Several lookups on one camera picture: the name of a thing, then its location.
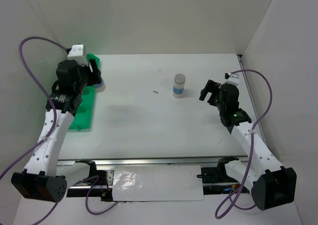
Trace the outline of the silver lid salt jar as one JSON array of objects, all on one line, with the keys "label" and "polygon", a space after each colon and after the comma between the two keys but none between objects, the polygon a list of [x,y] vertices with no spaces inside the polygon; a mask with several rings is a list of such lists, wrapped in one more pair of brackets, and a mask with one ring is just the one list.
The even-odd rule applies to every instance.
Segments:
[{"label": "silver lid salt jar", "polygon": [[101,83],[95,84],[93,87],[96,92],[103,92],[106,88],[104,81],[102,81]]},{"label": "silver lid salt jar", "polygon": [[176,74],[173,83],[173,96],[175,98],[181,98],[184,91],[186,77],[184,74]]}]

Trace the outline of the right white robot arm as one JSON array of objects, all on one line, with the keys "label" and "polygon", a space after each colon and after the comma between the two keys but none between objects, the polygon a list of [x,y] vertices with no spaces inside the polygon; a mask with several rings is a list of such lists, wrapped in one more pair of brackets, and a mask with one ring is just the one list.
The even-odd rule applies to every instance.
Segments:
[{"label": "right white robot arm", "polygon": [[239,107],[237,84],[230,80],[224,84],[209,80],[201,90],[199,99],[205,100],[208,93],[211,96],[207,102],[217,107],[221,123],[251,159],[251,165],[246,166],[234,156],[221,158],[217,165],[218,178],[242,182],[247,173],[244,186],[262,211],[293,202],[296,172],[291,167],[285,168],[252,129],[251,118]]}]

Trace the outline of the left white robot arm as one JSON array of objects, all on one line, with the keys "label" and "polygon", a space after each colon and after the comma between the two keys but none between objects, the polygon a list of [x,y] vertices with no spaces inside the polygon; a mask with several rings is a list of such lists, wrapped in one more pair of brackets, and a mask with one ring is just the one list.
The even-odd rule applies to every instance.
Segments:
[{"label": "left white robot arm", "polygon": [[57,175],[58,157],[88,86],[102,83],[96,59],[85,66],[75,60],[58,63],[57,80],[46,104],[45,121],[36,148],[22,172],[11,177],[12,185],[26,199],[60,202],[71,185],[70,177]]}]

